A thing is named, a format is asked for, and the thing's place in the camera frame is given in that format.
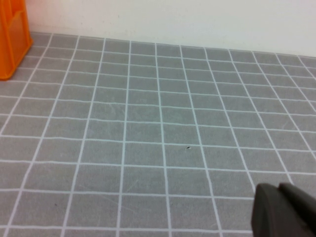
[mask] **floor mat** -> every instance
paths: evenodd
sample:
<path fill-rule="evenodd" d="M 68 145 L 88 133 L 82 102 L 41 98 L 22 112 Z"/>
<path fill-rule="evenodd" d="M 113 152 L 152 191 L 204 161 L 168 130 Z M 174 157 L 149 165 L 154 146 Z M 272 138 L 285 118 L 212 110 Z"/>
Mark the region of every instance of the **floor mat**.
<path fill-rule="evenodd" d="M 316 59 L 33 33 L 0 83 L 0 236 L 250 237 L 316 197 Z"/>

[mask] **orange crate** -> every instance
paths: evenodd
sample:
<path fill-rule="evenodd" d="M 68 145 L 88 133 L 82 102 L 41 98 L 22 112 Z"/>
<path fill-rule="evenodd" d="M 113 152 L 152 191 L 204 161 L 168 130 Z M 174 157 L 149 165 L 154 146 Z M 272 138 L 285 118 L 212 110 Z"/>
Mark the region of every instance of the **orange crate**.
<path fill-rule="evenodd" d="M 33 41 L 25 0 L 0 0 L 0 80 L 8 80 Z"/>

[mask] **grid square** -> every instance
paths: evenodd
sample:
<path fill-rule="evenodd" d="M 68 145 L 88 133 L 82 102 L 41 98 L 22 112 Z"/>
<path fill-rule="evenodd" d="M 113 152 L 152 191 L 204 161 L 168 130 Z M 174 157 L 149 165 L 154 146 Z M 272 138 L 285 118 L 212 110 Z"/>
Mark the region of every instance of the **grid square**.
<path fill-rule="evenodd" d="M 248 98 L 222 97 L 226 110 L 255 111 Z"/>
<path fill-rule="evenodd" d="M 275 151 L 242 149 L 242 154 L 250 170 L 284 171 Z"/>
<path fill-rule="evenodd" d="M 215 169 L 244 169 L 237 148 L 204 147 L 208 168 Z"/>
<path fill-rule="evenodd" d="M 207 48 L 205 51 L 208 60 L 231 61 L 231 56 L 226 49 Z"/>
<path fill-rule="evenodd" d="M 31 138 L 0 138 L 0 159 L 32 160 L 39 139 Z"/>
<path fill-rule="evenodd" d="M 224 230 L 251 230 L 252 200 L 216 199 L 216 205 Z"/>
<path fill-rule="evenodd" d="M 87 138 L 122 141 L 123 129 L 123 122 L 90 121 Z"/>
<path fill-rule="evenodd" d="M 305 68 L 301 67 L 291 67 L 291 66 L 284 66 L 286 71 L 290 74 L 290 76 L 297 76 L 297 77 L 311 77 L 309 71 Z"/>
<path fill-rule="evenodd" d="M 62 70 L 68 69 L 70 60 L 43 58 L 39 63 L 39 69 Z"/>
<path fill-rule="evenodd" d="M 20 99 L 13 113 L 16 115 L 49 116 L 53 104 L 53 100 Z"/>
<path fill-rule="evenodd" d="M 169 193 L 178 195 L 209 196 L 205 170 L 168 169 Z"/>
<path fill-rule="evenodd" d="M 160 91 L 188 93 L 187 83 L 184 80 L 159 80 Z"/>
<path fill-rule="evenodd" d="M 253 98 L 252 101 L 259 112 L 286 113 L 279 100 Z"/>
<path fill-rule="evenodd" d="M 212 199 L 210 198 L 171 197 L 170 212 L 173 228 L 218 229 Z"/>
<path fill-rule="evenodd" d="M 130 57 L 130 63 L 131 65 L 139 65 L 139 66 L 156 66 L 156 58 L 152 56 L 132 54 Z"/>
<path fill-rule="evenodd" d="M 138 142 L 161 142 L 160 125 L 127 123 L 126 140 Z"/>
<path fill-rule="evenodd" d="M 87 61 L 72 61 L 70 72 L 98 73 L 100 63 Z"/>
<path fill-rule="evenodd" d="M 75 191 L 119 192 L 120 167 L 80 165 Z"/>
<path fill-rule="evenodd" d="M 278 54 L 277 57 L 283 65 L 303 66 L 303 64 L 297 56 Z"/>
<path fill-rule="evenodd" d="M 210 71 L 186 69 L 186 75 L 188 80 L 213 81 Z"/>
<path fill-rule="evenodd" d="M 81 162 L 121 164 L 122 143 L 85 141 Z"/>
<path fill-rule="evenodd" d="M 286 75 L 286 71 L 281 65 L 260 65 L 263 73 L 273 75 Z"/>
<path fill-rule="evenodd" d="M 158 67 L 183 68 L 181 58 L 158 57 L 157 63 L 158 63 Z"/>
<path fill-rule="evenodd" d="M 25 184 L 26 189 L 70 191 L 76 165 L 34 164 Z"/>
<path fill-rule="evenodd" d="M 191 109 L 162 108 L 163 122 L 195 124 Z"/>
<path fill-rule="evenodd" d="M 58 48 L 75 48 L 77 38 L 77 36 L 53 35 L 49 46 Z"/>
<path fill-rule="evenodd" d="M 81 141 L 65 139 L 44 139 L 36 160 L 77 162 Z"/>
<path fill-rule="evenodd" d="M 52 118 L 45 137 L 82 138 L 85 130 L 85 120 Z"/>
<path fill-rule="evenodd" d="M 195 126 L 163 125 L 164 141 L 166 143 L 198 144 L 197 129 Z"/>
<path fill-rule="evenodd" d="M 67 203 L 67 194 L 23 192 L 12 223 L 24 226 L 62 226 Z"/>
<path fill-rule="evenodd" d="M 215 196 L 252 197 L 253 190 L 246 172 L 209 171 Z"/>
<path fill-rule="evenodd" d="M 31 78 L 32 82 L 43 83 L 62 83 L 66 72 L 50 71 L 50 70 L 36 70 Z"/>
<path fill-rule="evenodd" d="M 17 192 L 0 192 L 0 225 L 9 222 L 17 195 Z"/>
<path fill-rule="evenodd" d="M 27 163 L 0 163 L 0 189 L 19 189 L 28 169 Z"/>
<path fill-rule="evenodd" d="M 31 33 L 31 37 L 33 39 L 33 45 L 34 46 L 47 46 L 50 34 L 37 34 L 37 33 Z"/>
<path fill-rule="evenodd" d="M 183 63 L 186 69 L 209 70 L 207 61 L 183 59 Z"/>
<path fill-rule="evenodd" d="M 68 226 L 115 227 L 119 198 L 115 195 L 74 194 Z"/>
<path fill-rule="evenodd" d="M 102 51 L 103 39 L 80 37 L 78 49 Z"/>
<path fill-rule="evenodd" d="M 89 109 L 89 103 L 58 101 L 54 109 L 53 116 L 86 119 L 89 114 Z"/>
<path fill-rule="evenodd" d="M 162 168 L 124 168 L 124 193 L 165 194 L 164 183 L 164 171 Z"/>
<path fill-rule="evenodd" d="M 131 90 L 128 94 L 128 102 L 129 104 L 138 105 L 159 105 L 158 93 Z"/>
<path fill-rule="evenodd" d="M 268 82 L 263 74 L 240 73 L 239 75 L 245 84 L 268 85 Z"/>
<path fill-rule="evenodd" d="M 24 118 L 12 116 L 3 134 L 15 136 L 41 136 L 46 125 L 46 118 Z"/>
<path fill-rule="evenodd" d="M 198 125 L 229 126 L 224 111 L 195 110 Z"/>
<path fill-rule="evenodd" d="M 0 95 L 20 96 L 24 86 L 24 82 L 2 83 L 0 87 Z"/>
<path fill-rule="evenodd" d="M 280 99 L 304 100 L 305 97 L 297 88 L 274 87 Z"/>
<path fill-rule="evenodd" d="M 282 103 L 290 114 L 315 115 L 315 110 L 305 101 L 286 101 Z"/>
<path fill-rule="evenodd" d="M 157 79 L 130 77 L 129 89 L 158 90 Z"/>
<path fill-rule="evenodd" d="M 98 80 L 98 86 L 126 89 L 127 77 L 100 75 Z"/>
<path fill-rule="evenodd" d="M 157 55 L 164 57 L 181 57 L 180 47 L 177 45 L 157 44 Z"/>
<path fill-rule="evenodd" d="M 235 72 L 235 67 L 231 62 L 208 61 L 212 71 Z"/>
<path fill-rule="evenodd" d="M 203 48 L 182 46 L 181 51 L 184 58 L 206 59 L 205 51 Z"/>
<path fill-rule="evenodd" d="M 310 194 L 314 198 L 316 197 L 315 182 L 316 176 L 314 175 L 302 175 L 302 174 L 291 174 L 293 183 L 300 187 L 303 191 Z"/>
<path fill-rule="evenodd" d="M 257 64 L 235 63 L 235 66 L 240 73 L 261 73 Z"/>
<path fill-rule="evenodd" d="M 221 84 L 218 83 L 218 90 L 221 95 L 229 95 L 229 96 L 247 96 L 247 93 L 243 87 L 243 85 L 232 85 L 232 84 Z"/>
<path fill-rule="evenodd" d="M 231 52 L 233 61 L 235 61 L 235 62 L 244 62 L 244 63 L 255 63 L 256 62 L 252 53 L 249 51 L 230 50 L 230 52 Z"/>
<path fill-rule="evenodd" d="M 271 85 L 276 86 L 294 86 L 295 84 L 288 76 L 279 76 L 279 75 L 266 75 L 267 79 L 271 83 Z"/>
<path fill-rule="evenodd" d="M 310 152 L 279 151 L 289 172 L 316 172 L 316 160 Z"/>
<path fill-rule="evenodd" d="M 307 150 L 307 146 L 298 132 L 270 131 L 269 133 L 278 149 Z"/>
<path fill-rule="evenodd" d="M 24 91 L 24 97 L 36 98 L 56 98 L 60 85 L 45 85 L 45 84 L 28 84 Z"/>
<path fill-rule="evenodd" d="M 73 49 L 64 49 L 64 48 L 48 48 L 44 57 L 49 58 L 60 58 L 60 59 L 71 59 L 74 54 Z"/>
<path fill-rule="evenodd" d="M 316 131 L 315 116 L 292 116 L 294 122 L 301 131 Z"/>
<path fill-rule="evenodd" d="M 102 74 L 111 74 L 111 75 L 121 75 L 127 76 L 128 74 L 128 65 L 124 64 L 112 64 L 112 63 L 102 63 L 100 73 Z"/>
<path fill-rule="evenodd" d="M 100 62 L 101 55 L 102 55 L 101 52 L 77 50 L 74 56 L 74 60 L 87 60 L 87 61 Z"/>
<path fill-rule="evenodd" d="M 246 85 L 246 88 L 251 97 L 276 98 L 270 86 Z"/>
<path fill-rule="evenodd" d="M 106 103 L 125 103 L 126 90 L 97 88 L 94 101 Z"/>
<path fill-rule="evenodd" d="M 127 143 L 125 145 L 125 164 L 163 165 L 162 146 Z"/>
<path fill-rule="evenodd" d="M 9 114 L 11 110 L 13 109 L 17 99 L 16 98 L 1 98 L 0 100 L 0 112 L 2 114 Z"/>
<path fill-rule="evenodd" d="M 160 122 L 160 110 L 157 106 L 129 105 L 127 111 L 128 121 Z"/>
<path fill-rule="evenodd" d="M 275 173 L 254 173 L 250 172 L 251 178 L 257 186 L 259 183 L 268 183 L 277 186 L 280 183 L 289 183 L 286 174 L 275 174 Z"/>
<path fill-rule="evenodd" d="M 203 145 L 235 146 L 230 128 L 199 127 Z"/>
<path fill-rule="evenodd" d="M 296 130 L 288 115 L 260 114 L 267 129 Z"/>
<path fill-rule="evenodd" d="M 263 128 L 255 113 L 227 112 L 233 127 Z"/>
<path fill-rule="evenodd" d="M 132 42 L 131 53 L 132 54 L 155 55 L 155 44 L 154 43 Z"/>
<path fill-rule="evenodd" d="M 161 79 L 185 79 L 183 69 L 158 68 L 158 74 Z"/>
<path fill-rule="evenodd" d="M 172 93 L 160 93 L 162 106 L 174 106 L 191 108 L 190 97 L 188 94 L 172 94 Z"/>
<path fill-rule="evenodd" d="M 129 41 L 106 39 L 105 51 L 117 53 L 129 53 Z"/>
<path fill-rule="evenodd" d="M 166 145 L 165 156 L 167 166 L 176 167 L 204 167 L 201 149 L 199 146 Z"/>
<path fill-rule="evenodd" d="M 167 228 L 166 199 L 123 196 L 120 224 L 122 228 Z"/>
<path fill-rule="evenodd" d="M 91 118 L 124 121 L 125 105 L 93 103 Z"/>
<path fill-rule="evenodd" d="M 212 82 L 189 81 L 190 93 L 217 95 L 217 89 Z"/>
<path fill-rule="evenodd" d="M 272 148 L 272 144 L 263 130 L 235 129 L 235 135 L 241 147 Z"/>
<path fill-rule="evenodd" d="M 69 72 L 65 80 L 65 85 L 74 84 L 94 86 L 96 78 L 97 75 L 94 74 Z"/>
<path fill-rule="evenodd" d="M 118 54 L 118 53 L 103 53 L 102 62 L 107 63 L 120 63 L 128 64 L 129 55 L 128 54 Z"/>
<path fill-rule="evenodd" d="M 310 145 L 311 149 L 312 150 L 316 150 L 316 134 L 315 133 L 307 133 L 307 132 L 304 132 L 303 133 L 307 143 Z"/>
<path fill-rule="evenodd" d="M 223 108 L 219 96 L 213 95 L 191 95 L 195 109 L 219 109 Z"/>

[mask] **white grid line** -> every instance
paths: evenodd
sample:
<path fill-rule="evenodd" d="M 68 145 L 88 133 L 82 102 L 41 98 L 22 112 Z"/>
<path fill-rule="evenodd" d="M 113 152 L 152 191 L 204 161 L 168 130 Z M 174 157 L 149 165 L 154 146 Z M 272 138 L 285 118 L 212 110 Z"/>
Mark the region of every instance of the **white grid line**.
<path fill-rule="evenodd" d="M 77 38 L 76 47 L 77 47 L 77 45 L 78 45 L 79 38 L 80 38 L 80 37 Z M 70 65 L 68 65 L 67 71 L 66 71 L 65 76 L 64 76 L 64 78 L 63 78 L 63 82 L 65 82 L 65 80 L 66 80 L 66 76 L 67 76 L 67 73 L 68 73 L 68 71 L 69 71 L 69 68 L 70 68 Z M 63 86 L 63 83 L 61 84 L 61 86 L 60 86 L 60 88 L 59 88 L 59 91 L 58 91 L 58 94 L 57 94 L 57 96 L 56 96 L 56 98 L 55 98 L 53 107 L 52 107 L 52 109 L 51 109 L 51 111 L 50 111 L 50 114 L 49 114 L 50 116 L 52 116 L 52 114 L 53 114 L 53 112 L 54 112 L 54 110 L 55 110 L 55 107 L 56 107 L 56 104 L 57 104 L 57 100 L 58 100 L 58 98 L 59 98 L 59 96 L 60 96 L 60 94 L 61 94 L 62 86 Z M 41 146 L 41 143 L 42 143 L 42 141 L 43 141 L 43 137 L 45 136 L 45 133 L 46 133 L 46 131 L 47 131 L 49 122 L 50 122 L 50 117 L 48 118 L 48 120 L 47 120 L 47 122 L 46 122 L 45 128 L 44 128 L 44 130 L 43 130 L 43 132 L 42 132 L 41 138 L 40 138 L 40 140 L 39 140 L 39 143 L 38 143 L 38 145 L 37 145 L 36 151 L 35 151 L 34 156 L 33 156 L 33 158 L 32 158 L 32 162 L 30 163 L 30 165 L 29 165 L 29 167 L 28 167 L 28 169 L 27 169 L 27 171 L 26 171 L 26 173 L 25 173 L 25 175 L 24 175 L 24 178 L 23 178 L 23 181 L 22 181 L 22 184 L 21 184 L 21 189 L 23 189 L 24 186 L 25 186 L 25 184 L 26 184 L 28 175 L 29 175 L 29 173 L 31 172 L 31 169 L 32 169 L 32 167 L 33 167 L 33 162 L 35 161 L 35 159 L 36 159 L 36 157 L 37 157 L 37 155 L 38 155 L 38 152 L 39 152 L 39 150 L 40 150 L 40 146 Z M 8 221 L 8 227 L 5 229 L 5 232 L 4 232 L 3 237 L 7 237 L 8 233 L 9 233 L 9 228 L 10 228 L 10 226 L 12 225 L 12 221 L 13 221 L 13 218 L 14 218 L 14 216 L 15 216 L 15 212 L 16 212 L 16 210 L 17 210 L 17 206 L 18 206 L 18 204 L 19 204 L 19 201 L 20 201 L 20 199 L 21 199 L 21 196 L 22 196 L 22 191 L 19 191 L 19 194 L 18 194 L 18 196 L 17 196 L 17 199 L 16 199 L 15 204 L 14 204 L 14 207 L 13 207 L 13 211 L 12 211 L 11 216 L 10 216 L 10 219 L 9 219 L 9 221 Z"/>
<path fill-rule="evenodd" d="M 208 58 L 206 49 L 204 49 L 204 52 L 205 52 L 206 58 Z M 218 89 L 218 86 L 217 86 L 215 77 L 214 77 L 213 72 L 212 72 L 211 65 L 210 65 L 209 63 L 208 63 L 208 68 L 209 68 L 209 70 L 210 70 L 210 72 L 212 73 L 212 76 L 213 76 L 213 78 L 214 78 L 216 90 L 217 90 L 217 92 L 218 92 L 218 94 L 219 94 L 219 98 L 220 98 L 220 100 L 221 100 L 221 104 L 222 104 L 222 106 L 223 106 L 224 113 L 225 113 L 225 116 L 226 116 L 226 118 L 227 118 L 227 121 L 228 121 L 228 124 L 229 124 L 229 128 L 230 128 L 230 130 L 231 130 L 231 132 L 232 132 L 232 136 L 233 136 L 234 141 L 235 141 L 235 144 L 236 144 L 236 146 L 237 146 L 239 155 L 240 155 L 240 157 L 241 157 L 241 161 L 242 161 L 243 167 L 244 167 L 245 170 L 246 170 L 246 173 L 247 173 L 249 182 L 250 182 L 250 184 L 251 184 L 252 190 L 253 190 L 253 192 L 255 192 L 255 191 L 256 191 L 255 184 L 254 184 L 254 182 L 253 182 L 253 180 L 252 180 L 252 178 L 251 178 L 251 175 L 250 175 L 250 173 L 249 173 L 249 170 L 248 170 L 246 161 L 245 161 L 245 159 L 244 159 L 244 157 L 243 157 L 243 153 L 242 153 L 242 151 L 241 151 L 241 149 L 240 149 L 239 142 L 238 142 L 238 140 L 237 140 L 237 138 L 236 138 L 235 131 L 234 131 L 234 129 L 233 129 L 233 126 L 232 126 L 230 117 L 228 116 L 228 113 L 227 113 L 227 110 L 226 110 L 226 107 L 225 107 L 223 98 L 222 98 L 222 96 L 221 96 L 220 90 Z"/>
<path fill-rule="evenodd" d="M 272 137 L 271 137 L 269 131 L 267 130 L 267 127 L 266 127 L 265 123 L 263 122 L 261 115 L 259 114 L 259 112 L 258 112 L 258 110 L 257 110 L 257 107 L 256 107 L 255 104 L 253 103 L 253 100 L 252 100 L 252 98 L 250 97 L 250 94 L 249 94 L 249 92 L 248 92 L 247 87 L 245 86 L 245 84 L 243 84 L 243 80 L 241 79 L 241 76 L 240 76 L 239 73 L 238 73 L 238 77 L 239 77 L 240 81 L 242 82 L 242 85 L 243 85 L 243 87 L 244 87 L 244 89 L 245 89 L 245 91 L 246 91 L 246 93 L 247 93 L 247 95 L 248 95 L 248 98 L 249 98 L 249 100 L 250 100 L 250 102 L 251 102 L 253 108 L 255 109 L 257 115 L 258 115 L 258 118 L 259 118 L 259 120 L 260 120 L 260 122 L 261 122 L 261 124 L 262 124 L 262 126 L 263 126 L 263 128 L 264 128 L 264 130 L 265 130 L 265 132 L 266 132 L 266 134 L 267 134 L 267 136 L 268 136 L 268 138 L 269 138 L 270 143 L 272 144 L 273 149 L 274 149 L 275 152 L 276 152 L 276 155 L 277 155 L 277 157 L 278 157 L 278 159 L 279 159 L 279 161 L 280 161 L 280 163 L 281 163 L 281 165 L 282 165 L 282 167 L 283 167 L 283 169 L 284 169 L 284 171 L 285 171 L 285 173 L 286 173 L 286 176 L 287 176 L 288 180 L 290 181 L 291 184 L 293 184 L 292 178 L 291 178 L 291 176 L 290 176 L 289 173 L 288 173 L 288 170 L 287 170 L 287 168 L 286 168 L 286 166 L 285 166 L 285 164 L 284 164 L 284 162 L 283 162 L 283 160 L 282 160 L 282 157 L 281 157 L 280 153 L 278 152 L 277 147 L 275 146 L 274 141 L 272 140 Z"/>
<path fill-rule="evenodd" d="M 119 237 L 119 228 L 120 228 L 121 210 L 122 210 L 122 193 L 123 193 L 123 181 L 124 181 L 125 144 L 126 144 L 126 132 L 127 132 L 127 113 L 128 113 L 128 92 L 129 92 L 131 44 L 132 44 L 132 42 L 130 41 L 129 42 L 129 54 L 128 54 L 128 69 L 127 69 L 127 84 L 126 84 L 126 98 L 125 98 L 122 159 L 121 159 L 121 170 L 120 170 L 120 180 L 119 180 L 118 218 L 117 218 L 116 237 Z"/>
<path fill-rule="evenodd" d="M 78 41 L 77 41 L 77 44 L 76 44 L 76 47 L 75 47 L 75 50 L 74 50 L 74 55 L 75 55 L 76 49 L 78 47 L 79 38 L 80 37 L 78 37 Z M 77 175 L 78 175 L 78 172 L 79 172 L 79 164 L 81 162 L 83 148 L 84 148 L 84 144 L 85 144 L 85 139 L 86 139 L 87 132 L 88 132 L 89 120 L 90 120 L 90 117 L 91 117 L 92 106 L 93 106 L 93 101 L 94 101 L 94 97 L 95 97 L 95 92 L 96 92 L 96 88 L 97 88 L 97 83 L 98 83 L 98 79 L 99 79 L 99 72 L 100 72 L 100 70 L 101 70 L 101 62 L 99 63 L 98 75 L 97 75 L 97 78 L 95 80 L 95 87 L 94 87 L 92 98 L 91 98 L 91 104 L 90 104 L 90 107 L 89 107 L 88 118 L 87 118 L 87 121 L 86 121 L 86 124 L 85 124 L 83 140 L 82 140 L 81 147 L 80 147 L 79 158 L 78 158 L 78 161 L 77 161 L 77 164 L 76 164 L 76 170 L 75 170 L 75 173 L 74 173 L 73 182 L 72 182 L 72 186 L 71 186 L 71 193 L 69 195 L 67 209 L 66 209 L 66 213 L 65 213 L 64 222 L 63 222 L 63 229 L 61 231 L 60 237 L 64 237 L 64 235 L 65 235 L 65 230 L 66 230 L 65 227 L 67 226 L 67 221 L 68 221 L 69 214 L 70 214 L 70 208 L 71 208 L 72 200 L 73 200 L 73 192 L 75 190 Z"/>
<path fill-rule="evenodd" d="M 160 82 L 159 82 L 159 71 L 158 71 L 158 59 L 157 59 L 157 44 L 155 43 L 155 60 L 156 60 L 156 74 L 157 74 L 157 89 L 158 89 L 158 101 L 159 101 L 159 116 L 160 116 L 160 131 L 161 131 L 161 143 L 162 143 L 162 158 L 163 158 L 163 173 L 165 180 L 165 193 L 166 193 L 166 208 L 167 208 L 167 221 L 168 221 L 168 235 L 172 237 L 172 225 L 171 225 L 171 214 L 170 214 L 170 199 L 169 199 L 169 183 L 167 173 L 167 162 L 164 146 L 164 129 L 163 129 L 163 118 L 162 118 L 162 107 L 160 97 Z"/>
<path fill-rule="evenodd" d="M 208 181 L 208 185 L 209 185 L 209 190 L 210 190 L 211 196 L 214 196 L 212 181 L 211 181 L 211 178 L 210 178 L 210 175 L 209 175 L 209 171 L 207 169 L 207 163 L 206 163 L 206 158 L 205 158 L 205 154 L 204 154 L 204 148 L 202 146 L 202 139 L 201 139 L 201 135 L 200 135 L 199 128 L 198 128 L 197 116 L 196 116 L 196 113 L 195 113 L 195 110 L 194 110 L 193 100 L 192 100 L 192 96 L 191 96 L 191 93 L 190 93 L 190 87 L 189 87 L 189 82 L 188 82 L 188 78 L 187 78 L 187 73 L 186 73 L 186 70 L 185 70 L 185 67 L 184 67 L 183 54 L 182 54 L 182 48 L 181 47 L 180 47 L 180 54 L 181 54 L 181 61 L 182 61 L 182 66 L 183 66 L 183 72 L 184 72 L 184 76 L 186 78 L 187 89 L 188 89 L 188 92 L 189 92 L 190 104 L 191 104 L 191 108 L 192 108 L 192 112 L 193 112 L 193 118 L 194 118 L 194 122 L 195 122 L 195 125 L 196 125 L 198 142 L 199 142 L 199 146 L 200 146 L 200 149 L 201 149 L 201 154 L 202 154 L 202 159 L 203 159 L 203 163 L 204 163 L 205 173 L 206 173 L 206 177 L 207 177 L 207 181 Z M 220 219 L 219 219 L 219 214 L 218 214 L 218 210 L 217 210 L 217 206 L 216 206 L 216 202 L 215 202 L 214 198 L 212 198 L 212 204 L 213 204 L 214 214 L 215 214 L 215 217 L 216 217 L 216 223 L 217 223 L 217 228 L 218 228 L 218 231 L 219 231 L 219 235 L 220 235 L 220 237 L 223 237 L 222 225 L 221 225 L 221 222 L 220 222 Z"/>

